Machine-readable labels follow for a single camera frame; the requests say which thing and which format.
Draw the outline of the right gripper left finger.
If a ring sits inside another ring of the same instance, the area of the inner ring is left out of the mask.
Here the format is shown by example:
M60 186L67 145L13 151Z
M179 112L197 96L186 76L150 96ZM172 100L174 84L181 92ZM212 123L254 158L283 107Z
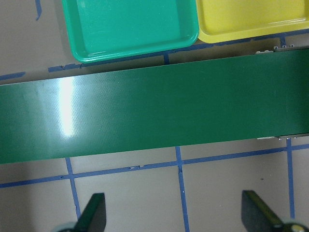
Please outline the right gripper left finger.
M83 213L73 227L73 232L103 232L107 224L104 193L91 196Z

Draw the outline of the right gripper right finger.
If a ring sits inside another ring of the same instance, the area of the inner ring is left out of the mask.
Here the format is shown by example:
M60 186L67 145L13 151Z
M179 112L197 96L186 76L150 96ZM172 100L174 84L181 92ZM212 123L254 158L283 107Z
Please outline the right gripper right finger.
M253 190L241 195L241 221L248 232L282 232L283 221Z

